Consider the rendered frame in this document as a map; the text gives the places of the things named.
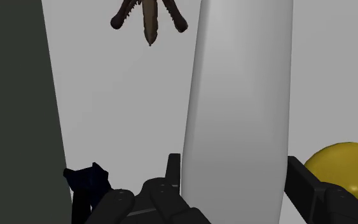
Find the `yellow round fruit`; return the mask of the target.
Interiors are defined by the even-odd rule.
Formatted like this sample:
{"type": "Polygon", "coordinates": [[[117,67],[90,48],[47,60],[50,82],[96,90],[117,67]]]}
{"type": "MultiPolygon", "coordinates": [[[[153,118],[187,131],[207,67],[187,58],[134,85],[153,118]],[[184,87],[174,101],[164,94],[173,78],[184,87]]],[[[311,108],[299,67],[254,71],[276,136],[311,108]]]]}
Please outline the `yellow round fruit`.
{"type": "Polygon", "coordinates": [[[319,150],[305,167],[318,180],[339,185],[358,199],[358,143],[336,143],[319,150]]]}

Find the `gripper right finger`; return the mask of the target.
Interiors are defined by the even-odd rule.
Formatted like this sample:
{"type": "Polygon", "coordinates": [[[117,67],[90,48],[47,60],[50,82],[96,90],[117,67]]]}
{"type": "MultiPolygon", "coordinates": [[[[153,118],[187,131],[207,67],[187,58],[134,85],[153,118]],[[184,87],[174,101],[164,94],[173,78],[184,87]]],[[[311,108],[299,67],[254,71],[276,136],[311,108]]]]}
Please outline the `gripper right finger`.
{"type": "Polygon", "coordinates": [[[319,181],[288,156],[284,187],[306,224],[358,224],[358,199],[341,186],[319,181]]]}

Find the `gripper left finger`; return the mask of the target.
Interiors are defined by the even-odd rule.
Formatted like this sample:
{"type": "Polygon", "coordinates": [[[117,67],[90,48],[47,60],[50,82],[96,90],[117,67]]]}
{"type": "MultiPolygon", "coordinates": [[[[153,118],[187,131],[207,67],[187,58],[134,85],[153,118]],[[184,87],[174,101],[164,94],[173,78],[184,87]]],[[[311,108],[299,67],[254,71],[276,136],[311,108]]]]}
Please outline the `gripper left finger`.
{"type": "Polygon", "coordinates": [[[85,224],[210,224],[181,197],[180,180],[181,155],[171,153],[163,178],[145,181],[138,195],[124,189],[108,191],[85,224]]]}

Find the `tall white rounded cylinder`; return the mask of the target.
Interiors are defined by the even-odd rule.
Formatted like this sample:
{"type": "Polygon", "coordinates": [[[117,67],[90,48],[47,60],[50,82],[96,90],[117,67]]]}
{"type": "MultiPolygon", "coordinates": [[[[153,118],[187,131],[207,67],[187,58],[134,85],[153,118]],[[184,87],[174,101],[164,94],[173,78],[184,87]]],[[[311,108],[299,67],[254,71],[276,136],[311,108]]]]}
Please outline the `tall white rounded cylinder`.
{"type": "Polygon", "coordinates": [[[181,193],[211,224],[279,224],[294,0],[201,0],[181,193]]]}

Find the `brown toy figure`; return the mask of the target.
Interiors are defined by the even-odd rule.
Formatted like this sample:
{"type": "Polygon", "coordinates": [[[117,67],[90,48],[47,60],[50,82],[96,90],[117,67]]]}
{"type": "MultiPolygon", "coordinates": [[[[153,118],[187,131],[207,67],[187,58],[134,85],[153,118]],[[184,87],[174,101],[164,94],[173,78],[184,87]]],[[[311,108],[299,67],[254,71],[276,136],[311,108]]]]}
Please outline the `brown toy figure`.
{"type": "MultiPolygon", "coordinates": [[[[176,30],[182,33],[188,29],[188,23],[176,5],[176,0],[162,0],[176,30]]],[[[120,29],[130,16],[136,5],[142,6],[144,37],[149,46],[152,46],[158,37],[158,0],[123,0],[118,12],[111,19],[113,29],[120,29]]]]}

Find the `dark blue angular object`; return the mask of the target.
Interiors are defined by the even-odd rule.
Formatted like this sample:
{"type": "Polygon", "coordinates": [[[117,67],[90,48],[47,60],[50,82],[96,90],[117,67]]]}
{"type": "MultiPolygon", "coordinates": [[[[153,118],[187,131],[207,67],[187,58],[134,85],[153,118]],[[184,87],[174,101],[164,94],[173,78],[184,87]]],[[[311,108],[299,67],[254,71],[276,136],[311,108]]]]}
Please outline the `dark blue angular object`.
{"type": "Polygon", "coordinates": [[[65,168],[63,176],[73,191],[71,224],[85,224],[103,196],[111,189],[109,173],[93,162],[91,167],[77,171],[65,168]]]}

